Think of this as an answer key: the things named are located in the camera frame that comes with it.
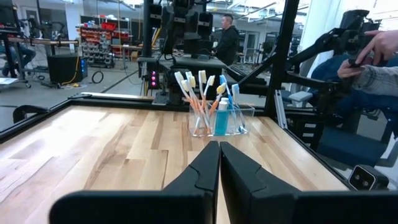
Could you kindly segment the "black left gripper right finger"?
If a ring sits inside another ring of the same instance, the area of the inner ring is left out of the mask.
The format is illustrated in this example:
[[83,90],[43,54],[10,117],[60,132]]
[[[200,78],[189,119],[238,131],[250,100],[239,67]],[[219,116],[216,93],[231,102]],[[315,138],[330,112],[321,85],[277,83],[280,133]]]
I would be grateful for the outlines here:
[[396,191],[301,191],[230,143],[220,147],[231,223],[397,223]]

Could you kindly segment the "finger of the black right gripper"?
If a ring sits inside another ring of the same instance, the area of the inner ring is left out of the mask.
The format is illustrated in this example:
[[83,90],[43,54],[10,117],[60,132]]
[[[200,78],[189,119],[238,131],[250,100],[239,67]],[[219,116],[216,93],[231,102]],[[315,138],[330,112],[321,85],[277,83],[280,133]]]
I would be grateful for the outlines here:
[[165,31],[162,53],[172,54],[174,47],[174,8],[167,6],[162,11],[162,29]]
[[185,16],[185,38],[188,40],[199,39],[197,32],[198,13],[189,11]]

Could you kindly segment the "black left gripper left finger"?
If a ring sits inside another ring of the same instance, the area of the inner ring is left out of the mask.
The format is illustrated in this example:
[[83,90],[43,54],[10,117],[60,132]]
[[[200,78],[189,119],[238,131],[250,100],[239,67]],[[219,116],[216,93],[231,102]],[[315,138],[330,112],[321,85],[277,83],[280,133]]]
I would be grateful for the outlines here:
[[162,190],[81,190],[58,199],[50,223],[215,223],[220,145],[209,142]]

